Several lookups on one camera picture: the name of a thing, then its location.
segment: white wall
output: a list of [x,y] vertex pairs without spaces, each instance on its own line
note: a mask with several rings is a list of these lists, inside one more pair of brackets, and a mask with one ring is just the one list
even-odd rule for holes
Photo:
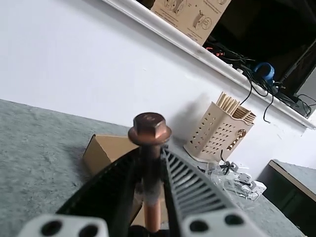
[[[2,0],[0,34],[5,100],[127,126],[155,111],[186,138],[221,91],[240,100],[248,94],[100,0]],[[245,105],[258,118],[232,160],[253,176],[272,158],[315,165],[311,149],[304,158],[292,155],[303,126],[274,108],[272,123],[263,122],[267,104],[257,97]]]

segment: brown cardboard box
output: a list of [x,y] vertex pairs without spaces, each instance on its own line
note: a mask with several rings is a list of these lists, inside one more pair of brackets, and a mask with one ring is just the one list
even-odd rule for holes
[[155,0],[151,11],[203,45],[231,0]]
[[[135,148],[137,148],[137,146],[131,143],[127,137],[93,135],[83,154],[83,160],[91,174],[95,175],[104,167]],[[160,197],[161,222],[165,222],[168,221],[168,216],[163,193]],[[135,219],[132,224],[145,226],[144,208],[140,208],[140,201],[134,198],[131,219]]]

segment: blue object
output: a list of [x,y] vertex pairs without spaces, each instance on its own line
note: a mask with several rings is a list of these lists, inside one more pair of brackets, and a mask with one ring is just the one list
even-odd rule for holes
[[268,74],[266,75],[261,75],[262,78],[266,81],[270,81],[273,79],[273,76],[275,75],[275,68],[270,64],[270,63],[267,63],[267,62],[264,62],[264,63],[259,63],[254,69],[253,71],[256,73],[262,66],[268,66],[270,68]]

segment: wooden pencil holder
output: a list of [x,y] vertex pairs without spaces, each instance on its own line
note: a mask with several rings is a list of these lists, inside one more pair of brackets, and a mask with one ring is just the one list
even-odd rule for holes
[[250,113],[243,107],[236,112],[231,116],[212,102],[184,149],[200,162],[220,161],[223,150],[222,157],[226,160],[254,125],[252,121],[244,120]]

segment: copper bolt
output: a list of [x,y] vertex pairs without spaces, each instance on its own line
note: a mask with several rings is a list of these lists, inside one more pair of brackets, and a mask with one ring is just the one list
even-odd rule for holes
[[155,233],[160,229],[160,149],[171,135],[162,115],[143,113],[134,118],[134,126],[128,138],[140,146],[140,158],[144,186],[145,226]]

